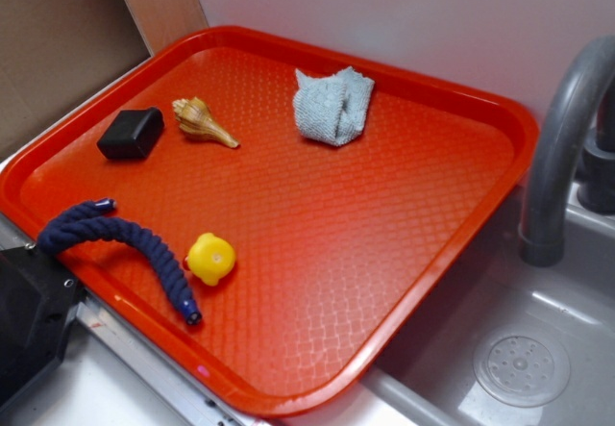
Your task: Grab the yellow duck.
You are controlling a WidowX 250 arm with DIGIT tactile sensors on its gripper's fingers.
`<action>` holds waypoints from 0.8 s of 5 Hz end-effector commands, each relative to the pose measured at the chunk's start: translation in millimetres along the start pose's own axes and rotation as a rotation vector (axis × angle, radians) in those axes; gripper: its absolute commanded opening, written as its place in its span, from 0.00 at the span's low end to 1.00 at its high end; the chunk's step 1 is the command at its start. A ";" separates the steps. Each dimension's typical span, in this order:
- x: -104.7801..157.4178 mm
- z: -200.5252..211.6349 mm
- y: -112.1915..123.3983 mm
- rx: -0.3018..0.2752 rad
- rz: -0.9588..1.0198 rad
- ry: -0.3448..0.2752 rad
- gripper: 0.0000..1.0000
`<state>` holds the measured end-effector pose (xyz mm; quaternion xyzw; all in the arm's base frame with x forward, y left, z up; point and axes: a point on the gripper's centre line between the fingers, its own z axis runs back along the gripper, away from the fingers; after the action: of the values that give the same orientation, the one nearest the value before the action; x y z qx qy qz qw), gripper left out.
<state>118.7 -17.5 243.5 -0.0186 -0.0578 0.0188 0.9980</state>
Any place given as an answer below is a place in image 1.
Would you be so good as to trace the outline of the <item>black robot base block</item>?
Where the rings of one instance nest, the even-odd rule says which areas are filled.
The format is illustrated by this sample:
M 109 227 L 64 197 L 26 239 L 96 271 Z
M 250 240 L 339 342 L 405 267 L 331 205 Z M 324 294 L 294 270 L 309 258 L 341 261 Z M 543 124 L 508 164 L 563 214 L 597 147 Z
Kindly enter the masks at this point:
M 77 277 L 35 247 L 1 252 L 1 410 L 62 364 L 83 297 Z

